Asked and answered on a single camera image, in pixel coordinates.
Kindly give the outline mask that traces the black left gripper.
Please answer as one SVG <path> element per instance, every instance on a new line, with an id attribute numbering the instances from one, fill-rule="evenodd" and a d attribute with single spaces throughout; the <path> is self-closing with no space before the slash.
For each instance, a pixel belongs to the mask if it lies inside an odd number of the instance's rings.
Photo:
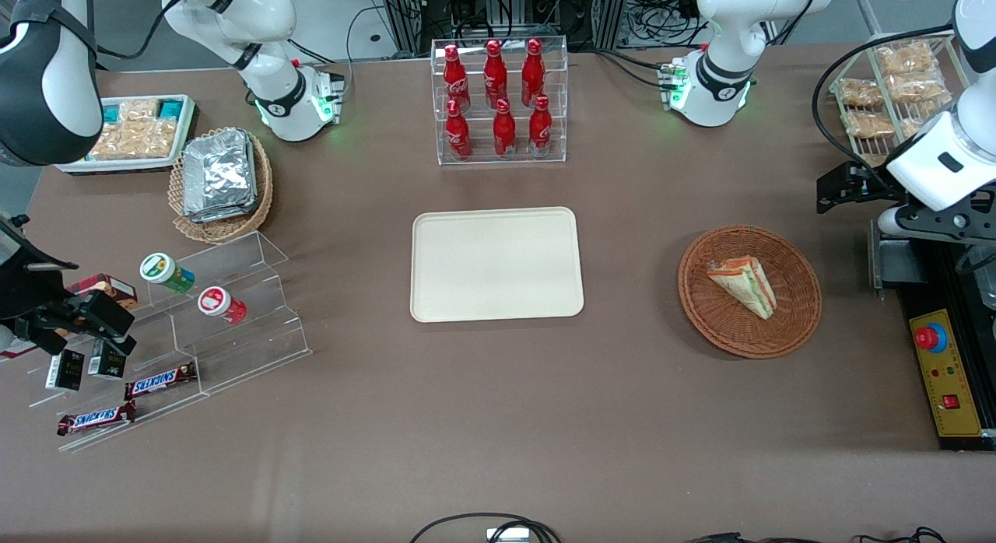
<path id="1" fill-rule="evenodd" d="M 867 163 L 843 163 L 817 180 L 817 213 L 826 214 L 846 203 L 870 201 L 897 202 L 897 184 L 879 170 L 885 167 Z"/>

